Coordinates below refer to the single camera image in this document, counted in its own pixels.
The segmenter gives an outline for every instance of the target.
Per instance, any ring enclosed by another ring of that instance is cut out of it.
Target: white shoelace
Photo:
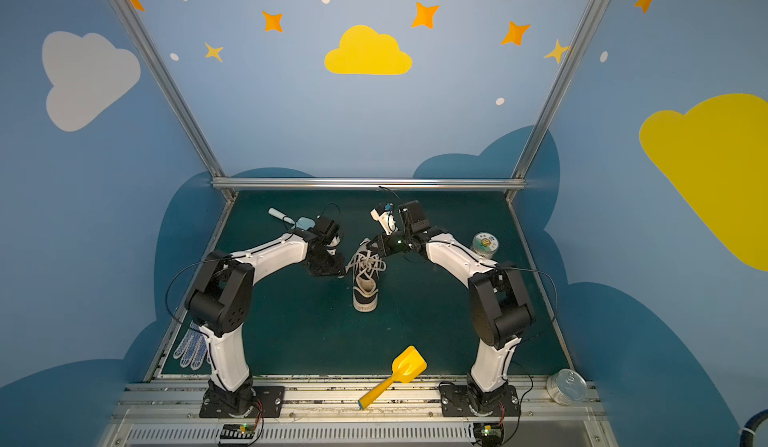
[[[374,280],[374,272],[383,272],[386,270],[386,262],[374,255],[370,250],[358,250],[355,256],[346,265],[346,271],[349,272],[352,267],[357,267],[360,272],[356,276],[356,286],[360,286],[360,280]]]

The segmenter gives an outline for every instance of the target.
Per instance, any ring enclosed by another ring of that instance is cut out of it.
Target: black sneaker
[[[386,263],[368,248],[370,239],[360,243],[355,255],[346,265],[347,271],[352,268],[352,305],[360,312],[370,312],[376,308],[379,300],[379,272],[386,270]]]

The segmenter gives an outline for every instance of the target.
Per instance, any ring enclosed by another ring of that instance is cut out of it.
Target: black mounting plate
[[[261,401],[264,411],[261,416],[266,419],[280,417],[280,411],[283,408],[283,395],[286,388],[279,385],[254,385],[251,387],[254,391],[254,403]],[[216,395],[210,395],[207,391],[203,396],[203,405],[200,407],[201,419],[232,419],[233,417],[226,413],[226,407],[216,403]],[[259,414],[258,409],[251,409],[245,414],[243,419],[255,419]]]
[[[438,389],[440,391],[440,406],[442,408],[443,417],[478,416],[469,408],[466,385],[443,383],[438,386]],[[504,417],[520,416],[520,401],[518,400],[518,391],[514,388],[514,385],[506,384],[499,402],[504,405]],[[501,416],[502,407],[498,403],[494,405],[493,411],[487,415],[487,417]]]

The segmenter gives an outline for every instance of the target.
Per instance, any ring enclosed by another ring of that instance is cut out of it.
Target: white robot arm
[[[210,262],[203,264],[185,302],[210,354],[211,375],[200,417],[255,416],[242,335],[254,285],[292,263],[302,263],[313,276],[343,275],[344,259],[336,252],[338,231],[336,222],[319,217],[306,231],[294,228],[253,249],[208,254]]]
[[[382,212],[382,206],[374,212]],[[523,331],[536,319],[519,270],[510,263],[485,259],[440,227],[432,226],[418,202],[398,207],[404,223],[394,227],[391,214],[386,233],[369,242],[380,257],[415,250],[445,268],[469,289],[469,308],[475,332],[480,337],[475,364],[467,377],[470,407],[483,415],[494,410],[507,386],[507,370]]]

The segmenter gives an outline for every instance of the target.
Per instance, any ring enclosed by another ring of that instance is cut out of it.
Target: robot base
[[[466,385],[441,384],[438,389],[440,390],[442,416],[501,417],[502,407],[499,405],[500,403],[504,405],[504,417],[520,415],[520,401],[514,385],[504,384],[493,392],[483,393],[482,396],[470,393],[469,390],[472,387],[468,389]]]
[[[253,379],[245,381],[235,392],[228,392],[209,380],[200,407],[200,418],[255,419],[259,414],[259,409],[255,407],[257,401],[261,401],[264,407],[262,417],[280,417],[284,393],[285,387],[277,385],[254,387]]]

